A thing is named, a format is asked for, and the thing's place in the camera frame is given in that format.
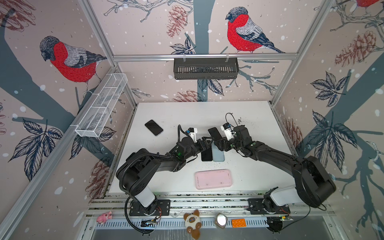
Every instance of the pink phone case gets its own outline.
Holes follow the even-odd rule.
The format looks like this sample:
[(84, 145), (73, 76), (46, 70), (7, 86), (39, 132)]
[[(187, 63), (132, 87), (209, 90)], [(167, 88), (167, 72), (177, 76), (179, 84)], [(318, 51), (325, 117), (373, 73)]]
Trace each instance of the pink phone case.
[(232, 186), (231, 172), (228, 169), (195, 173), (197, 189), (221, 188)]

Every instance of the light blue phone case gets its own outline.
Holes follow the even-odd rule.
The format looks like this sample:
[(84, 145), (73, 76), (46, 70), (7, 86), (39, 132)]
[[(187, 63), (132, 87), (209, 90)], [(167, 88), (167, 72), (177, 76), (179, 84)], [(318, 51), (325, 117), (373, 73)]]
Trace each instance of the light blue phone case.
[(212, 158), (214, 162), (224, 162), (224, 152), (220, 151), (214, 143), (212, 143)]

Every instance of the plush toy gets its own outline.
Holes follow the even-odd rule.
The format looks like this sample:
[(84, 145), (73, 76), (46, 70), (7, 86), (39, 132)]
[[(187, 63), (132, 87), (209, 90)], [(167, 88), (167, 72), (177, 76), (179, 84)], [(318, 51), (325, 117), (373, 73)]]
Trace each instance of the plush toy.
[(190, 233), (194, 239), (200, 237), (201, 221), (199, 217), (199, 210), (195, 210), (192, 214), (184, 214), (185, 226), (187, 233)]
[(108, 219), (112, 219), (112, 212), (106, 212), (97, 217), (97, 222), (103, 225)]

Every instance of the gray floor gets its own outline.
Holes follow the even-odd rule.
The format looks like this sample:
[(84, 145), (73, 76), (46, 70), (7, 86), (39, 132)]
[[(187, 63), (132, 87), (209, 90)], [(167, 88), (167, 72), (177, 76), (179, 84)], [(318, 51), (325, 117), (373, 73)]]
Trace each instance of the gray floor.
[[(280, 234), (272, 234), (266, 228), (207, 228), (200, 229), (199, 240), (327, 240), (332, 239), (323, 217), (308, 216), (302, 221), (284, 229)], [(186, 230), (156, 230), (150, 236), (142, 236), (135, 230), (95, 230), (92, 240), (192, 240)]]

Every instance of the brown and white stuffed animal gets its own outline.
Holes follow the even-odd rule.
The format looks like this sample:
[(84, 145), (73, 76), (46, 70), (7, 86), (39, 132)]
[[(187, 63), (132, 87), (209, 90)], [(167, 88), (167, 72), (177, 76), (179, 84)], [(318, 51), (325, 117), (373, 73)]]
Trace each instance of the brown and white stuffed animal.
[(184, 214), (185, 226), (187, 233), (190, 233), (194, 239), (200, 237), (201, 221), (199, 217), (199, 210), (195, 210), (193, 214)]

